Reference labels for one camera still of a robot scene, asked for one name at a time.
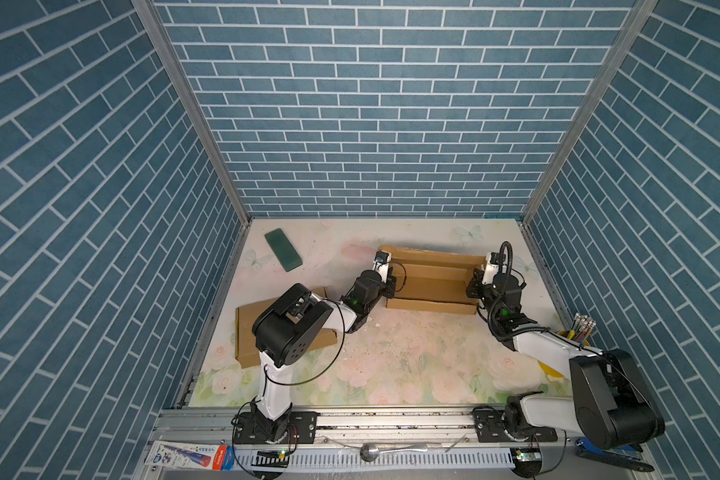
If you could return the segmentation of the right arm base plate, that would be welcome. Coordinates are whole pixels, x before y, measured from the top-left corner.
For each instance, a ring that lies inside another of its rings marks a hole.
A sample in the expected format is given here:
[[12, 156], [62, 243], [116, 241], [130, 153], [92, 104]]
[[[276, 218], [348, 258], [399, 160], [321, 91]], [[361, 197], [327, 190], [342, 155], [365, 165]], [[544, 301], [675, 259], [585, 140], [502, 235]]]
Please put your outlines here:
[[471, 415], [479, 443], [558, 441], [555, 429], [532, 426], [519, 413], [506, 414], [503, 410], [482, 406], [474, 408]]

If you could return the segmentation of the cardboard box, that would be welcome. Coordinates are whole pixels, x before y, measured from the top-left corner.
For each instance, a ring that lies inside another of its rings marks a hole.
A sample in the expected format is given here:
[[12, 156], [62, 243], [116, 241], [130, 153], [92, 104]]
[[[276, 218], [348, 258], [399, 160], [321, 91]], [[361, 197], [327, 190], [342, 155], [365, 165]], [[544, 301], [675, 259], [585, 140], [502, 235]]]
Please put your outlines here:
[[235, 358], [243, 368], [258, 366], [265, 354], [277, 367], [292, 365], [307, 351], [336, 343], [325, 332], [333, 306], [302, 284], [295, 284], [276, 299], [236, 309]]
[[485, 256], [444, 253], [382, 245], [391, 255], [391, 275], [397, 291], [386, 300], [388, 309], [475, 315], [477, 299], [467, 296], [475, 269]]

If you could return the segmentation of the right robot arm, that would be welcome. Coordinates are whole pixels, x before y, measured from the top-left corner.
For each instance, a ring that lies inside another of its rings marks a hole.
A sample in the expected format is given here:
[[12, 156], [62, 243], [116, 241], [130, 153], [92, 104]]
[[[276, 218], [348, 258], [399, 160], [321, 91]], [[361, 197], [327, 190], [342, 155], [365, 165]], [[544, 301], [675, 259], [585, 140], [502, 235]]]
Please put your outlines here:
[[535, 429], [580, 434], [601, 450], [643, 444], [665, 433], [665, 420], [633, 357], [621, 349], [576, 343], [521, 312], [523, 284], [507, 271], [476, 268], [466, 295], [504, 347], [529, 356], [571, 382], [569, 397], [529, 392], [509, 397], [507, 434], [523, 441]]

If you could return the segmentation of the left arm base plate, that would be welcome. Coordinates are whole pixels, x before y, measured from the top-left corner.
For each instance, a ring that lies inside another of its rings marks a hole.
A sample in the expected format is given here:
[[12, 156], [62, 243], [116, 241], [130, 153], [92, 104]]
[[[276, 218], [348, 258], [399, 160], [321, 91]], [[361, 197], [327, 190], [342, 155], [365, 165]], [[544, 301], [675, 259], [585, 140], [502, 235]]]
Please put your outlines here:
[[237, 417], [233, 440], [235, 444], [313, 444], [317, 419], [315, 411], [286, 411], [276, 420], [259, 411], [244, 411]]

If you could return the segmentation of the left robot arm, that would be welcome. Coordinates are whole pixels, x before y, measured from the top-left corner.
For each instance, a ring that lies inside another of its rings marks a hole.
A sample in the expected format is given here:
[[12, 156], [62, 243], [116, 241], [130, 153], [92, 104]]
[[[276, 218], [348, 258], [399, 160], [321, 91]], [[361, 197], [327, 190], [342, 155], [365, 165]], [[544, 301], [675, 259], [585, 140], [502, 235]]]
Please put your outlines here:
[[289, 428], [294, 365], [323, 330], [342, 337], [365, 325], [383, 298], [394, 296], [397, 279], [385, 266], [363, 271], [339, 300], [327, 299], [296, 283], [256, 319], [252, 327], [259, 350], [262, 383], [251, 405], [254, 432], [275, 442]]

